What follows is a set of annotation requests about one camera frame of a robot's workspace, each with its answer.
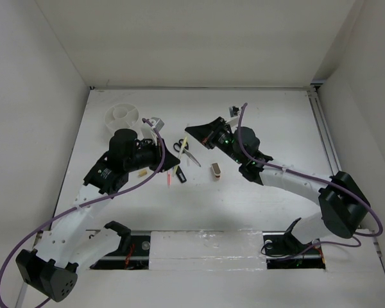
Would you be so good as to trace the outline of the beige eraser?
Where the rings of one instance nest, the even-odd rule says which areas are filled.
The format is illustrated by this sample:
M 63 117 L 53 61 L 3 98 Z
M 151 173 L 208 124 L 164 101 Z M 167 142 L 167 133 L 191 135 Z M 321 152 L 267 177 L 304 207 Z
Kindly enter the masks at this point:
M 146 170 L 141 170 L 141 171 L 139 171 L 138 176 L 139 176 L 139 177 L 144 177 L 144 176 L 146 176 L 147 174 L 148 174 L 148 172 L 147 172 Z

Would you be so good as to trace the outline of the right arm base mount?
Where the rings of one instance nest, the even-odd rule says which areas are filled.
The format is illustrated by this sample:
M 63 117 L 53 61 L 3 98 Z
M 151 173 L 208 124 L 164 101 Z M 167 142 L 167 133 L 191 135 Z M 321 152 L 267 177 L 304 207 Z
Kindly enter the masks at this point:
M 261 255 L 266 257 L 268 270 L 297 270 L 326 268 L 320 247 L 311 247 L 312 243 L 302 244 L 292 231 L 301 218 L 296 219 L 283 232 L 266 232 L 263 234 Z

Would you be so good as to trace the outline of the black handled scissors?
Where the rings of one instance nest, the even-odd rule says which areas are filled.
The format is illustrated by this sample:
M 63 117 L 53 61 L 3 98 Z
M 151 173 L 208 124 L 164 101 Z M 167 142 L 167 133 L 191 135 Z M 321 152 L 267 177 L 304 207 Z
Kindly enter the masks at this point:
M 182 144 L 184 143 L 183 139 L 179 139 L 178 142 L 173 144 L 173 149 L 179 154 L 185 154 L 189 159 L 191 159 L 198 167 L 201 167 L 201 164 L 198 162 L 196 157 L 189 151 L 189 144 L 186 141 L 185 146 L 181 150 Z

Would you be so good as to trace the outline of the white round divided container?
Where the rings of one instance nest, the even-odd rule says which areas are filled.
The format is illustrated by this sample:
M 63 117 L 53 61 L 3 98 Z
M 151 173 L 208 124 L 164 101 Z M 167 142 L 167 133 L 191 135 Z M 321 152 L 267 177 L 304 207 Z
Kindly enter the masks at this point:
M 130 129 L 141 136 L 141 116 L 139 110 L 128 103 L 118 103 L 110 107 L 104 115 L 107 130 L 114 135 L 117 130 Z

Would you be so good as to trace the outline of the pink clear pen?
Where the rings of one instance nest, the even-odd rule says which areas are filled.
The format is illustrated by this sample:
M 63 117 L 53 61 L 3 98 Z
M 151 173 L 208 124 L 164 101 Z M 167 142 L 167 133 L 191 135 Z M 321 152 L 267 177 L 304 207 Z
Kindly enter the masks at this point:
M 170 170 L 167 171 L 167 187 L 171 187 L 171 172 Z

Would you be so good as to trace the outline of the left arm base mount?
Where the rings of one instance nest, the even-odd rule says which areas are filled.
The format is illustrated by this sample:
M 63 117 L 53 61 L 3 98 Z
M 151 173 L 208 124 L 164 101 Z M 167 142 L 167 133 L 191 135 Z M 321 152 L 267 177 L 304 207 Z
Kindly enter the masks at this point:
M 115 231 L 119 237 L 119 246 L 113 252 L 102 257 L 90 269 L 92 270 L 148 270 L 150 261 L 151 232 L 132 231 L 128 227 L 111 221 L 105 225 Z

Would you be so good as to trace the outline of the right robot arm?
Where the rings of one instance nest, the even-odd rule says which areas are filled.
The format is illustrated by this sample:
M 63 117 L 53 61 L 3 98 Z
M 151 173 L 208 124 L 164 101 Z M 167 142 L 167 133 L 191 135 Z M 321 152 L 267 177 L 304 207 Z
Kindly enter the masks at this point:
M 359 236 L 357 229 L 370 205 L 348 173 L 339 171 L 320 178 L 296 171 L 263 154 L 259 150 L 261 142 L 251 128 L 232 129 L 222 117 L 208 124 L 188 126 L 185 132 L 207 149 L 218 148 L 238 163 L 239 172 L 249 182 L 282 189 L 319 207 L 312 216 L 295 219 L 281 234 L 265 236 L 268 255 L 295 255 L 328 235 L 343 239 Z

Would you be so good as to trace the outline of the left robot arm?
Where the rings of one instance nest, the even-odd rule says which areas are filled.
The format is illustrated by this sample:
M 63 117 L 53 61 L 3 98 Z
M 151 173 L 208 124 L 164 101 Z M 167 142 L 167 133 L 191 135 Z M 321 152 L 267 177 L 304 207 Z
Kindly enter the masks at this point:
M 23 281 L 50 300 L 61 302 L 71 294 L 78 275 L 102 256 L 124 254 L 131 231 L 111 221 L 92 239 L 81 243 L 96 215 L 128 182 L 129 174 L 144 168 L 163 173 L 180 162 L 159 137 L 139 139 L 131 129 L 117 130 L 108 150 L 97 160 L 67 215 L 31 251 L 21 250 L 15 261 Z

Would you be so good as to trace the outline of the yellow clear pen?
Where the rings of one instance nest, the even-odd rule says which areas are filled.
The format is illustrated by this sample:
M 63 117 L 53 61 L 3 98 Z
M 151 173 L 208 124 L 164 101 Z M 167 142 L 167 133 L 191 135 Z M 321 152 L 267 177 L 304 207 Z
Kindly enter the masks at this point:
M 180 151 L 179 151 L 179 154 L 178 154 L 178 158 L 181 159 L 181 156 L 184 152 L 184 148 L 185 148 L 185 145 L 187 144 L 187 136 L 184 137 L 184 139 L 182 140 L 182 142 L 180 143 Z

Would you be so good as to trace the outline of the blue cap black highlighter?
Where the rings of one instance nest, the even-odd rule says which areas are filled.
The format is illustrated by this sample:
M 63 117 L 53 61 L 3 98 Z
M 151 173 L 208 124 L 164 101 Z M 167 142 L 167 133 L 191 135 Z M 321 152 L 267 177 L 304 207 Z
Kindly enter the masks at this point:
M 187 179 L 186 179 L 185 174 L 182 171 L 182 168 L 180 166 L 176 167 L 175 175 L 176 175 L 177 179 L 179 179 L 181 184 L 186 183 Z

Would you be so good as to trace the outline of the aluminium frame rail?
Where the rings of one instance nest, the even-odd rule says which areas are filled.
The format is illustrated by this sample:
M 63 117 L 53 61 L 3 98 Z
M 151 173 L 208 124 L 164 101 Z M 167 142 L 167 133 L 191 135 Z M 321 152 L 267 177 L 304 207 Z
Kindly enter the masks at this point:
M 318 197 L 323 220 L 331 227 L 357 227 L 366 209 L 345 191 L 361 194 L 352 177 L 341 171 L 316 88 L 309 87 L 307 96 L 330 167 L 329 176 L 320 177 L 326 180 Z

